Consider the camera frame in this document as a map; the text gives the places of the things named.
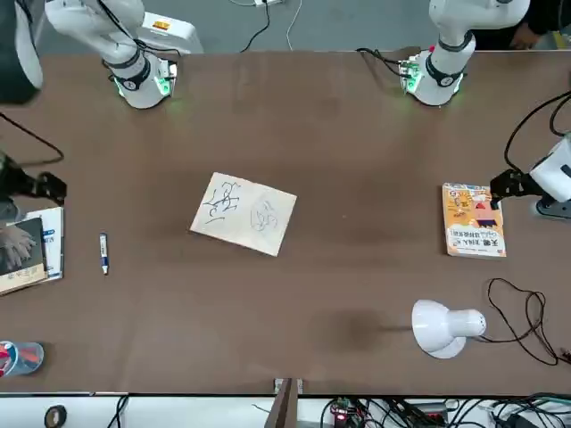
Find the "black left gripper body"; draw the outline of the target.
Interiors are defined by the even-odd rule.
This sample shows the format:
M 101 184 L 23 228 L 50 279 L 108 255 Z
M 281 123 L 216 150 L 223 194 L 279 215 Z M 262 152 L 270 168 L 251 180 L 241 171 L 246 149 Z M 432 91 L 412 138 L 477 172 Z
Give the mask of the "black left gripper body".
M 534 211 L 546 218 L 570 218 L 570 200 L 560 202 L 543 190 L 529 173 L 524 174 L 521 182 L 523 196 L 536 196 Z

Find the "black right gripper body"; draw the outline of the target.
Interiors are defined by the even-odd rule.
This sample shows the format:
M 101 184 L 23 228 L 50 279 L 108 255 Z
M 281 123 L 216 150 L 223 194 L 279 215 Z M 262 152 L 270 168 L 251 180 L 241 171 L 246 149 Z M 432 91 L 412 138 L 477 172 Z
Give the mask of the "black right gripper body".
M 11 157 L 1 152 L 1 199 L 15 196 L 39 198 L 38 179 L 27 174 Z

